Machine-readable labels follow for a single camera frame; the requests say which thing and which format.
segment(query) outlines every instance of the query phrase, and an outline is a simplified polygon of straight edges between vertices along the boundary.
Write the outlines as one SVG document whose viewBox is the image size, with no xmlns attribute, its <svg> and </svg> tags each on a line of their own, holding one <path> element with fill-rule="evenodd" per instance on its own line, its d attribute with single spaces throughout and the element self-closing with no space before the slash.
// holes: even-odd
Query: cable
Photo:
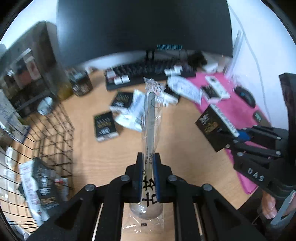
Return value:
<svg viewBox="0 0 296 241">
<path fill-rule="evenodd" d="M 267 108 L 265 90 L 264 90 L 264 85 L 263 85 L 263 79 L 262 79 L 262 75 L 261 75 L 261 70 L 260 70 L 258 59 L 257 59 L 257 57 L 256 57 L 256 55 L 255 55 L 255 53 L 254 53 L 254 51 L 253 51 L 253 49 L 252 49 L 252 47 L 250 45 L 250 42 L 249 42 L 249 40 L 247 38 L 246 32 L 244 31 L 244 27 L 243 27 L 241 21 L 239 20 L 239 17 L 236 15 L 236 13 L 234 12 L 234 10 L 232 9 L 232 7 L 229 4 L 228 4 L 228 7 L 231 10 L 231 12 L 233 13 L 233 15 L 234 15 L 235 19 L 237 20 L 237 22 L 239 23 L 239 26 L 241 27 L 242 33 L 243 33 L 244 38 L 246 40 L 246 44 L 247 44 L 247 46 L 248 46 L 248 48 L 249 48 L 249 50 L 250 50 L 250 52 L 252 54 L 253 59 L 255 60 L 256 67 L 257 67 L 258 74 L 259 74 L 259 78 L 260 78 L 261 90 L 262 90 L 263 102 L 264 102 L 265 110 L 266 110 L 266 113 L 268 115 L 269 121 L 271 122 L 270 113 L 269 113 L 269 110 Z"/>
</svg>

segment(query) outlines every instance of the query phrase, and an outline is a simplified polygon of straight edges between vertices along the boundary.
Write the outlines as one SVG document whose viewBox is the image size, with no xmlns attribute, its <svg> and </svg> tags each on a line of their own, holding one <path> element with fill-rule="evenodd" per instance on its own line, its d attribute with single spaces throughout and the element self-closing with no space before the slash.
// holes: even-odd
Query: computer monitor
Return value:
<svg viewBox="0 0 296 241">
<path fill-rule="evenodd" d="M 232 57 L 226 0 L 59 0 L 64 67 L 135 50 L 202 50 Z"/>
</svg>

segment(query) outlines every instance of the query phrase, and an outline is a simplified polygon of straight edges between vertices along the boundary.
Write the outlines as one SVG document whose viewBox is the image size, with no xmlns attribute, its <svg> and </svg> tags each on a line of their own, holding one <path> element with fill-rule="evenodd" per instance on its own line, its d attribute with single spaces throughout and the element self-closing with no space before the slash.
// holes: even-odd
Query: black card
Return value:
<svg viewBox="0 0 296 241">
<path fill-rule="evenodd" d="M 118 136 L 111 111 L 96 115 L 94 117 L 95 136 L 98 141 Z"/>
<path fill-rule="evenodd" d="M 111 106 L 120 108 L 129 108 L 133 102 L 132 92 L 118 92 L 112 101 Z"/>
</svg>

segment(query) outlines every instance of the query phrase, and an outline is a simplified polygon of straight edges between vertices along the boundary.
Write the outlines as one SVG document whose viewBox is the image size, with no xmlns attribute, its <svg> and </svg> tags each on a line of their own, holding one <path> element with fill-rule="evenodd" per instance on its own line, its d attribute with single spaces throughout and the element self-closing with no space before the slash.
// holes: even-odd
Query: product box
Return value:
<svg viewBox="0 0 296 241">
<path fill-rule="evenodd" d="M 104 141 L 118 136 L 111 111 L 94 117 L 95 137 L 97 141 Z"/>
<path fill-rule="evenodd" d="M 208 106 L 195 124 L 216 152 L 239 136 L 234 125 L 214 104 Z"/>
<path fill-rule="evenodd" d="M 129 107 L 133 102 L 133 93 L 131 92 L 118 92 L 110 105 L 112 112 L 120 112 L 123 115 L 129 113 Z"/>
</svg>

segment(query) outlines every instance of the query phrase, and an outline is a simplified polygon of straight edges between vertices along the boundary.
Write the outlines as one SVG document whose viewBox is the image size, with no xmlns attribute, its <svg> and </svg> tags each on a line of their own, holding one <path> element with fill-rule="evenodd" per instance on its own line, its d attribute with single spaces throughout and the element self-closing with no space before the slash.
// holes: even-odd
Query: white wall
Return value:
<svg viewBox="0 0 296 241">
<path fill-rule="evenodd" d="M 258 59 L 272 125 L 287 129 L 287 109 L 278 76 L 285 72 L 296 74 L 296 45 L 278 17 L 261 1 L 228 0 L 228 3 L 242 23 Z M 235 39 L 241 27 L 231 9 L 230 16 Z M 257 66 L 246 40 L 243 41 L 234 73 L 242 76 L 243 86 L 252 92 L 266 113 Z"/>
<path fill-rule="evenodd" d="M 34 0 L 13 21 L 0 43 L 9 48 L 25 31 L 41 20 L 56 23 L 58 0 Z M 278 76 L 284 72 L 296 73 L 296 45 L 277 16 L 260 0 L 228 0 L 229 5 L 241 21 L 261 69 L 267 108 L 273 126 L 288 128 L 287 110 L 283 101 Z M 235 15 L 230 11 L 233 40 L 241 29 Z M 137 60 L 144 52 L 126 53 L 98 58 L 84 63 L 103 68 L 106 65 Z M 264 106 L 260 78 L 254 57 L 246 40 L 234 68 L 240 82 L 248 88 L 261 109 Z"/>
</svg>

